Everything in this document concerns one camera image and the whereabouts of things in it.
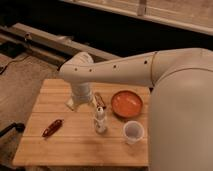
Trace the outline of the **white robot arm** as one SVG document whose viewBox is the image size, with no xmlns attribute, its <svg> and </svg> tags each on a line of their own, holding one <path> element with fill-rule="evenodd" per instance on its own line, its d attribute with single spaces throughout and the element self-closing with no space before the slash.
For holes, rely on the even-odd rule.
<svg viewBox="0 0 213 171">
<path fill-rule="evenodd" d="M 155 51 L 99 63 L 80 52 L 59 74 L 79 98 L 90 82 L 151 87 L 150 171 L 213 171 L 212 50 Z"/>
</svg>

